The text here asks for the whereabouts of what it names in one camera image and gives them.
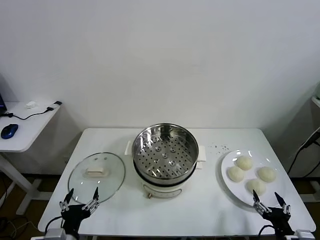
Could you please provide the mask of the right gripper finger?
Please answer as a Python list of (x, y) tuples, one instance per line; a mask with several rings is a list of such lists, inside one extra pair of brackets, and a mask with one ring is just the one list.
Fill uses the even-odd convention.
[(263, 218), (268, 214), (271, 214), (272, 210), (269, 207), (265, 206), (260, 201), (260, 198), (254, 189), (252, 190), (252, 194), (253, 194), (253, 208), (257, 211), (257, 213)]
[(277, 192), (275, 192), (274, 194), (275, 194), (275, 197), (276, 197), (279, 205), (282, 208), (283, 213), (285, 215), (290, 215), (291, 214), (291, 206), (287, 205), (285, 200)]

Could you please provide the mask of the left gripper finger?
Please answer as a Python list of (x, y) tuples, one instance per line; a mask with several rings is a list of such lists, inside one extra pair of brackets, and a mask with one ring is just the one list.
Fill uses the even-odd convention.
[(65, 196), (65, 198), (64, 198), (63, 201), (60, 201), (60, 202), (59, 202), (59, 206), (60, 206), (61, 212), (64, 212), (64, 211), (68, 211), (68, 210), (69, 210), (69, 203), (70, 203), (71, 198), (73, 197), (73, 193), (74, 193), (74, 188), (72, 188), (72, 189), (67, 193), (67, 195)]
[(84, 211), (94, 212), (100, 204), (99, 201), (99, 188), (96, 187), (92, 200), (90, 200), (85, 206), (83, 206), (81, 209)]

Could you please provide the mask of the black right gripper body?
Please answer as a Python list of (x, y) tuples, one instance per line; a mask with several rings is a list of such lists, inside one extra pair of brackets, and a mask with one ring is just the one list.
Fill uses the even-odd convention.
[(270, 207), (261, 216), (263, 219), (271, 222), (277, 237), (291, 236), (295, 233), (289, 224), (291, 213), (287, 210), (284, 211), (282, 208)]

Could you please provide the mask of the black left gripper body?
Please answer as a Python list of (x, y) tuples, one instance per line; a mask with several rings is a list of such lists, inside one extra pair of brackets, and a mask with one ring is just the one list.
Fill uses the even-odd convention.
[(87, 218), (87, 211), (83, 209), (85, 204), (70, 205), (68, 210), (61, 211), (64, 224), (62, 228), (67, 235), (77, 235), (82, 220)]

